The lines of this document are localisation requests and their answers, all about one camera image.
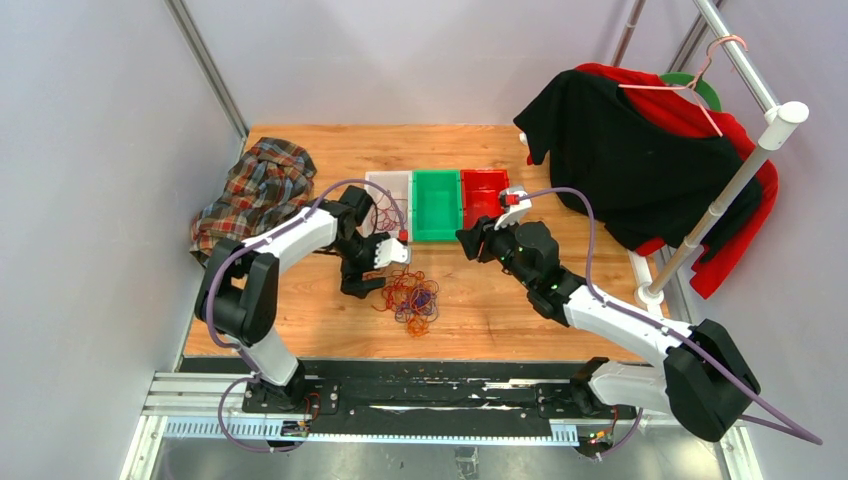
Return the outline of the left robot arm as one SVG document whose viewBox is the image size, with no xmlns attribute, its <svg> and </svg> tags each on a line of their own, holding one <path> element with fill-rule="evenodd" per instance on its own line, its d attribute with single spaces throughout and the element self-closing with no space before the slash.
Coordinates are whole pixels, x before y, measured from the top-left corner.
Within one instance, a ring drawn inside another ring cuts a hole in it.
<svg viewBox="0 0 848 480">
<path fill-rule="evenodd" d="M 268 390 L 268 400 L 283 413 L 298 411 L 306 400 L 305 366 L 275 328 L 279 277 L 307 256 L 327 250 L 339 256 L 340 290 L 364 299 L 384 287 L 374 272 L 411 259 L 406 232 L 372 233 L 359 228 L 374 205 L 367 181 L 344 180 L 337 200 L 325 194 L 266 233 L 246 240 L 218 241 L 205 267 L 194 314 L 211 340 L 235 351 L 253 381 Z"/>
</svg>

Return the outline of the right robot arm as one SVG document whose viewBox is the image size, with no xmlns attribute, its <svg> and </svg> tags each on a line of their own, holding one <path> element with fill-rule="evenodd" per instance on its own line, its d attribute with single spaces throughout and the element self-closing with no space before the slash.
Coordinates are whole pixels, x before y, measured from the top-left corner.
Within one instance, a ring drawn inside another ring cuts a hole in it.
<svg viewBox="0 0 848 480">
<path fill-rule="evenodd" d="M 527 291 L 542 317 L 599 335 L 636 354 L 644 365 L 596 357 L 575 375 L 571 400 L 594 417 L 613 405 L 673 415 L 696 437 L 720 440 L 761 392 L 729 332 L 705 319 L 698 325 L 623 305 L 561 265 L 559 245 L 541 222 L 498 229 L 480 218 L 456 237 L 466 257 L 498 262 Z"/>
</svg>

